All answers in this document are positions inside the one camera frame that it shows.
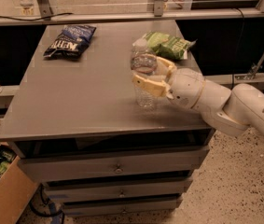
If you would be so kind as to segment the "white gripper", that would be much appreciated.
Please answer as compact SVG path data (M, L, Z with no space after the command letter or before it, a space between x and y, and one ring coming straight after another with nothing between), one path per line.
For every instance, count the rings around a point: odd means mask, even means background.
M156 75L132 75L132 83L155 97L167 97L182 109L199 110L199 99L205 86L202 73L189 68L177 70L174 62L157 57Z

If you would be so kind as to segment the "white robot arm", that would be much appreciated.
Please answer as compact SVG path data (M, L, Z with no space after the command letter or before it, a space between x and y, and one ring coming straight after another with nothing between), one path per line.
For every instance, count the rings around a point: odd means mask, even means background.
M254 127L264 136L264 93L252 85L240 83L229 89L200 72L146 54L131 59L131 70L135 87L199 113L222 133L239 136Z

